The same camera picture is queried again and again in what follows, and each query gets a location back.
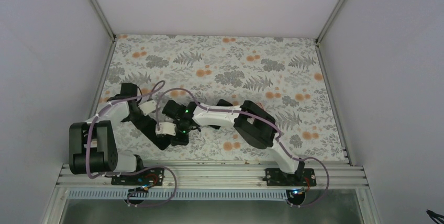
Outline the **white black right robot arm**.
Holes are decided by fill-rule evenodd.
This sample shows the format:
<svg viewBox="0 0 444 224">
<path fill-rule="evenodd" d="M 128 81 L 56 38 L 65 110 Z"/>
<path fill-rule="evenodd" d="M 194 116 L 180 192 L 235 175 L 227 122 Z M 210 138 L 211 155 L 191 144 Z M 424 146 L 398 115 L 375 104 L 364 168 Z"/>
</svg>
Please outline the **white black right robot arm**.
<svg viewBox="0 0 444 224">
<path fill-rule="evenodd" d="M 305 163 L 290 154 L 280 141 L 282 133 L 276 126 L 275 119 L 250 100 L 240 106 L 223 101 L 216 106 L 199 102 L 190 102 L 184 106 L 169 100 L 162 113 L 173 121 L 157 123 L 156 135 L 171 137 L 172 145 L 186 145 L 190 131 L 201 127 L 230 127 L 250 146 L 266 150 L 278 164 L 287 184 L 296 186 L 304 178 Z"/>
</svg>

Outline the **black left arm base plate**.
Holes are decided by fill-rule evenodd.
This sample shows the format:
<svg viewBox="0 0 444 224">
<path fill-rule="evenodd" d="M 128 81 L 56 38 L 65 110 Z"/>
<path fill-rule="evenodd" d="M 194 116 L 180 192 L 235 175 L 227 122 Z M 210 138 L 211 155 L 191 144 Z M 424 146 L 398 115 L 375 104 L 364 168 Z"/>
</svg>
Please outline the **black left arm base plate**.
<svg viewBox="0 0 444 224">
<path fill-rule="evenodd" d="M 161 186 L 164 178 L 164 168 L 155 167 L 136 175 L 113 176 L 112 185 L 118 186 Z"/>
</svg>

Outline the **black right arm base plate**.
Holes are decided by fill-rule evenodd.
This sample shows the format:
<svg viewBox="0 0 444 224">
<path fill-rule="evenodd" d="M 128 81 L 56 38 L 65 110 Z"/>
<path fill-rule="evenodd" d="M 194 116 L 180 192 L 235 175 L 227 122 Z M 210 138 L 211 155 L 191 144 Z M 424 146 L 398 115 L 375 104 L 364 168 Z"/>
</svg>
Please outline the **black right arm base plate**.
<svg viewBox="0 0 444 224">
<path fill-rule="evenodd" d="M 287 174 L 279 168 L 265 169 L 265 176 L 262 178 L 267 186 L 317 186 L 316 175 L 313 169 L 303 169 L 301 173 Z"/>
</svg>

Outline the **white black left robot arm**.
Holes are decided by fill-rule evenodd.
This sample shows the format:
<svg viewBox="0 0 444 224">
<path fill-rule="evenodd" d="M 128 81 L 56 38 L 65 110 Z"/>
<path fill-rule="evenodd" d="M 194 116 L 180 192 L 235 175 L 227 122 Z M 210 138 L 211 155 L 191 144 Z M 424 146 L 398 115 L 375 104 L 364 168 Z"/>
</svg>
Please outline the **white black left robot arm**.
<svg viewBox="0 0 444 224">
<path fill-rule="evenodd" d="M 137 154 L 119 153 L 114 130 L 124 123 L 132 123 L 160 150 L 165 150 L 172 136 L 157 135 L 157 122 L 149 116 L 156 103 L 142 102 L 141 89 L 134 83 L 122 83 L 119 94 L 92 118 L 77 122 L 69 128 L 69 168 L 73 174 L 97 177 L 107 172 L 124 173 L 134 185 L 145 180 L 146 170 Z"/>
</svg>

